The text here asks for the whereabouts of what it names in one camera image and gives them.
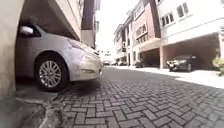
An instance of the white building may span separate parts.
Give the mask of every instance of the white building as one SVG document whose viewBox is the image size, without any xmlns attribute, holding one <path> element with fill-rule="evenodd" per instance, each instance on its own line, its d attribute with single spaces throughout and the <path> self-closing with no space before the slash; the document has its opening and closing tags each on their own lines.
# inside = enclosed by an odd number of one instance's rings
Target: white building
<svg viewBox="0 0 224 128">
<path fill-rule="evenodd" d="M 161 26 L 161 67 L 181 54 L 200 56 L 204 68 L 211 68 L 216 56 L 224 57 L 224 0 L 156 2 Z"/>
</svg>

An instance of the parked car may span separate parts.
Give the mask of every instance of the parked car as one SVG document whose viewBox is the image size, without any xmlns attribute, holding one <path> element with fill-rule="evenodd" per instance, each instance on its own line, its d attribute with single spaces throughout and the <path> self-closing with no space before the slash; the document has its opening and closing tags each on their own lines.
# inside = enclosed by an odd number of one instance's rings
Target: parked car
<svg viewBox="0 0 224 128">
<path fill-rule="evenodd" d="M 137 62 L 137 61 L 135 62 L 134 66 L 136 68 L 143 68 L 144 67 L 142 62 Z"/>
<path fill-rule="evenodd" d="M 124 62 L 124 61 L 119 61 L 118 62 L 118 66 L 127 66 L 127 62 Z"/>
<path fill-rule="evenodd" d="M 112 65 L 112 66 L 117 66 L 117 65 L 118 65 L 118 62 L 117 62 L 117 61 L 112 61 L 112 62 L 111 62 L 111 65 Z"/>
<path fill-rule="evenodd" d="M 170 71 L 181 69 L 190 72 L 192 70 L 200 68 L 201 64 L 201 59 L 194 55 L 177 56 L 171 61 L 167 61 L 167 66 Z"/>
<path fill-rule="evenodd" d="M 96 79 L 102 63 L 75 40 L 46 33 L 32 23 L 20 23 L 15 50 L 16 76 L 35 77 L 38 86 L 60 91 L 69 81 Z"/>
</svg>

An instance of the sky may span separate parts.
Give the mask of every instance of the sky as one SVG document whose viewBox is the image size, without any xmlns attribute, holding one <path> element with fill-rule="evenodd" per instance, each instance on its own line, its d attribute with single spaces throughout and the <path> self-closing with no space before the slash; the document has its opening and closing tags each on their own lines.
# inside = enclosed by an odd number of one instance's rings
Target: sky
<svg viewBox="0 0 224 128">
<path fill-rule="evenodd" d="M 138 0 L 101 0 L 100 11 L 96 19 L 100 21 L 96 45 L 100 49 L 111 50 L 114 31 L 119 24 L 125 22 L 127 12 L 136 5 Z"/>
</svg>

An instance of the side mirror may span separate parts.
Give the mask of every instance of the side mirror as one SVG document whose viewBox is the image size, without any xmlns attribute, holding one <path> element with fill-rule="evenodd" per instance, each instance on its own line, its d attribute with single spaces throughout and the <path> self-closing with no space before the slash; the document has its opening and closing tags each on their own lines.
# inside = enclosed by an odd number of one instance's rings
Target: side mirror
<svg viewBox="0 0 224 128">
<path fill-rule="evenodd" d="M 21 26 L 19 32 L 20 32 L 21 34 L 24 34 L 24 35 L 29 36 L 29 35 L 33 35 L 34 30 L 33 30 L 33 28 L 31 28 L 31 27 Z"/>
</svg>

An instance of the balcony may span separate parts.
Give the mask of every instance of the balcony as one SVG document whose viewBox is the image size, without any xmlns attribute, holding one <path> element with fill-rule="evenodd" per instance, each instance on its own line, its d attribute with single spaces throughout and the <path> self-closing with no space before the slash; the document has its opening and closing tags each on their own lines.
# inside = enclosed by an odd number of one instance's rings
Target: balcony
<svg viewBox="0 0 224 128">
<path fill-rule="evenodd" d="M 159 48 L 160 44 L 161 43 L 159 38 L 151 38 L 143 43 L 135 45 L 133 50 L 136 52 L 145 52 L 145 51 Z"/>
</svg>

